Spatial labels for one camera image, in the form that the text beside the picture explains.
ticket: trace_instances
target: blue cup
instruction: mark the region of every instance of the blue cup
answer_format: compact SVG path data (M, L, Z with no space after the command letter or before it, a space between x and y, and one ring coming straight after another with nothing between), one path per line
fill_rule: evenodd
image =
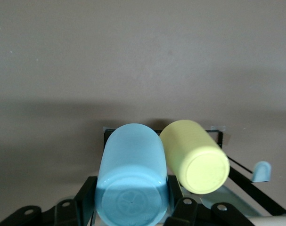
M168 207L167 168L159 136L127 124L109 137L100 166L95 205L109 226L153 226Z

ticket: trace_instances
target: black rack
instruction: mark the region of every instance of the black rack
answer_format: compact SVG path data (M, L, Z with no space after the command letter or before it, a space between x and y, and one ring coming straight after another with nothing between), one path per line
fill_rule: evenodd
M105 130L104 146L113 131L114 129ZM206 131L218 134L217 144L222 148L223 132ZM160 134L161 130L155 130L155 132ZM251 172L240 163L234 162ZM229 178L272 216L286 214L283 207L255 187L248 178L233 167L230 167ZM94 194L97 179L97 177L88 177L73 199L63 200L45 212L42 212L38 206L22 207L1 221L0 226L87 226L89 222L93 225L96 217ZM170 209L173 213L166 219L164 226L253 226L235 206L229 203L216 203L208 209L194 199L184 197L175 176L168 176L168 186Z

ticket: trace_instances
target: blue cup bottom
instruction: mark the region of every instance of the blue cup bottom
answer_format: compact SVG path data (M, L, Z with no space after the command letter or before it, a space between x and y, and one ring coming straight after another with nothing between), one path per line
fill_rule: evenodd
M138 177L114 181L96 200L101 219L111 226L155 225L164 216L167 206L163 186L156 187L148 180Z

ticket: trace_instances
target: screw head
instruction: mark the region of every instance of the screw head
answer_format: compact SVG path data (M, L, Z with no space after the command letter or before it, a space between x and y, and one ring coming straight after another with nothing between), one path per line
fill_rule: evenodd
M192 204L192 201L190 199L184 199L183 202L184 202L184 204L187 204L187 205Z
M222 204L219 204L217 206L217 209L219 209L220 211L227 211L228 210L228 208L225 205L222 205Z

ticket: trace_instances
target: yellow cup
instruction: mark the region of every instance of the yellow cup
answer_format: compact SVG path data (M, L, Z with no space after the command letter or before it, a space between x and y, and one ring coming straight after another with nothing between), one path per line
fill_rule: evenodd
M190 192L207 194L229 175L226 154L196 122L175 121L160 134L168 167Z

